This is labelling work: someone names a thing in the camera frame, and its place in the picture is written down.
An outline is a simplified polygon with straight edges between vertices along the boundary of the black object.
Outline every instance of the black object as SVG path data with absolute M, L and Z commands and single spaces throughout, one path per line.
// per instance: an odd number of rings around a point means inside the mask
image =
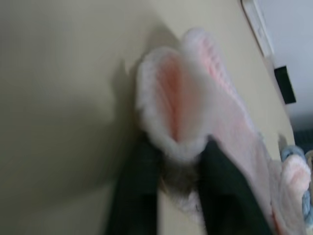
M 274 73 L 285 104 L 295 103 L 296 99 L 293 93 L 291 82 L 289 80 L 287 67 L 283 66 L 274 69 Z
M 143 138 L 119 178 L 105 235 L 157 235 L 160 156 Z M 208 234 L 272 234 L 245 177 L 215 141 L 202 152 L 198 170 Z

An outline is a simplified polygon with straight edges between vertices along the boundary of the blue fabric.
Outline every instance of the blue fabric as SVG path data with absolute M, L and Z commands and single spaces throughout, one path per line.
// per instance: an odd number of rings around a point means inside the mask
M 280 158 L 283 161 L 287 159 L 292 154 L 300 156 L 305 163 L 307 160 L 304 156 L 303 150 L 296 145 L 289 145 L 283 149 L 280 154 Z M 302 213 L 307 227 L 313 226 L 313 207 L 310 204 L 310 192 L 307 190 L 304 192 L 302 197 Z

